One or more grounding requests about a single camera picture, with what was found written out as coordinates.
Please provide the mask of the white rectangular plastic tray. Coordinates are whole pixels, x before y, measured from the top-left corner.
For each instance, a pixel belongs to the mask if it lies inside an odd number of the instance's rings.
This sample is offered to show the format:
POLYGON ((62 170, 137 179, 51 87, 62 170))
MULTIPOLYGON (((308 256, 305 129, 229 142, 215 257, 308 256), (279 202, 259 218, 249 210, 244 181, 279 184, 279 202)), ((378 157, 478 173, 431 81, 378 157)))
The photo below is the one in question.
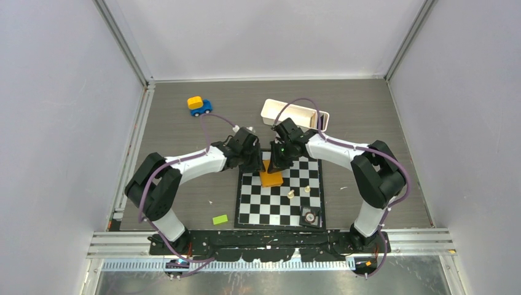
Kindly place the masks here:
MULTIPOLYGON (((273 125, 280 111, 286 105, 287 103, 282 101, 273 99, 265 100, 263 108, 260 112, 263 123, 266 125, 273 125)), ((318 127, 319 116, 316 115, 316 110, 312 108, 306 108, 304 106, 292 104, 282 112, 278 118, 278 122, 282 122, 287 118, 291 118, 293 122, 303 131, 307 131, 309 129, 316 130, 318 127)))

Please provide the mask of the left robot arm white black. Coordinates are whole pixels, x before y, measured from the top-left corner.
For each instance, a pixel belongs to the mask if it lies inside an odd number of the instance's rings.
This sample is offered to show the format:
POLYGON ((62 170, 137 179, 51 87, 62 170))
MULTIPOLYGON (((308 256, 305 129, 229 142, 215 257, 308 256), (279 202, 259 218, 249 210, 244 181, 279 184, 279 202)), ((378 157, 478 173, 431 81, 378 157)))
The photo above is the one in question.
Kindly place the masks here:
POLYGON ((127 183, 124 194, 138 208, 139 221, 156 229, 160 243, 173 254, 188 249, 190 235, 176 216, 173 203, 179 186, 210 173, 238 167, 243 172, 264 170, 258 136, 248 127, 235 127, 225 141, 177 157, 149 154, 127 183))

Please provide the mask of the credit cards stack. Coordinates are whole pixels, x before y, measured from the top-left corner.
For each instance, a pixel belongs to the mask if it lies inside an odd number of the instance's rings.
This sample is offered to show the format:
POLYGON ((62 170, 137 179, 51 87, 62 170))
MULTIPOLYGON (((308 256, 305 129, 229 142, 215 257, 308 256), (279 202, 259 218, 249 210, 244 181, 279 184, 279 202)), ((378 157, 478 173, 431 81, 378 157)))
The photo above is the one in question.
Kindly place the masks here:
POLYGON ((325 132, 327 130, 327 126, 329 123, 329 114, 327 112, 320 112, 319 121, 320 121, 321 131, 325 132))

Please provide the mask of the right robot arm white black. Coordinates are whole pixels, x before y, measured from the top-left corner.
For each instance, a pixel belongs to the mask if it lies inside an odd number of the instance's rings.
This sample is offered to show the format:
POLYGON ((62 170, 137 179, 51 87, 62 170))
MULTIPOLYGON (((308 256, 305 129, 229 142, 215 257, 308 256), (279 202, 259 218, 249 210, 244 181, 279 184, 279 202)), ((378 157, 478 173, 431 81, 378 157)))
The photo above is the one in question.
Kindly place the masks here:
POLYGON ((410 175, 383 141, 355 144, 327 136, 319 130, 306 132, 292 119, 273 125, 276 138, 270 143, 268 172, 285 170, 296 159, 327 161, 350 170, 363 199, 348 236, 352 247, 366 252, 382 237, 381 229, 391 207, 410 193, 410 175))

